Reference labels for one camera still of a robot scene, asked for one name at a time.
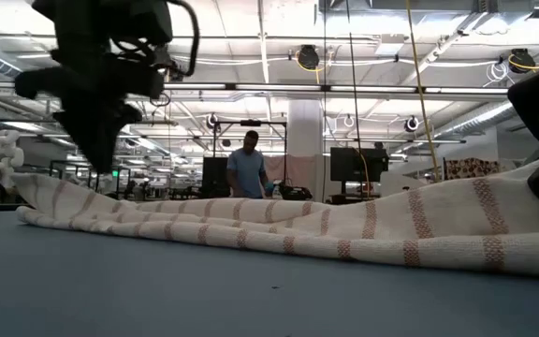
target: person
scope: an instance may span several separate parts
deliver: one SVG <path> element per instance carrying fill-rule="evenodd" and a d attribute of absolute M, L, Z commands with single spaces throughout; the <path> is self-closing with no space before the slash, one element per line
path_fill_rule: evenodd
<path fill-rule="evenodd" d="M 235 198 L 262 198 L 259 183 L 266 185 L 268 175 L 263 155 L 255 149 L 259 134 L 251 130 L 246 133 L 242 148 L 228 158 L 226 178 Z"/>

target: desk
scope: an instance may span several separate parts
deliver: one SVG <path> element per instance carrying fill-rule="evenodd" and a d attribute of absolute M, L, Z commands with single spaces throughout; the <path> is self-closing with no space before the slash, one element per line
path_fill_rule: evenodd
<path fill-rule="evenodd" d="M 539 279 L 19 226 L 0 336 L 539 336 Z"/>

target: striped towel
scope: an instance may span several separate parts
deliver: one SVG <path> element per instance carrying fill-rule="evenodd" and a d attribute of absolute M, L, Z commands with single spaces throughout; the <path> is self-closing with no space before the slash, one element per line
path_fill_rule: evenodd
<path fill-rule="evenodd" d="M 539 275 L 532 163 L 347 206 L 220 198 L 117 201 L 41 175 L 13 180 L 28 224 L 97 234 L 396 264 Z"/>

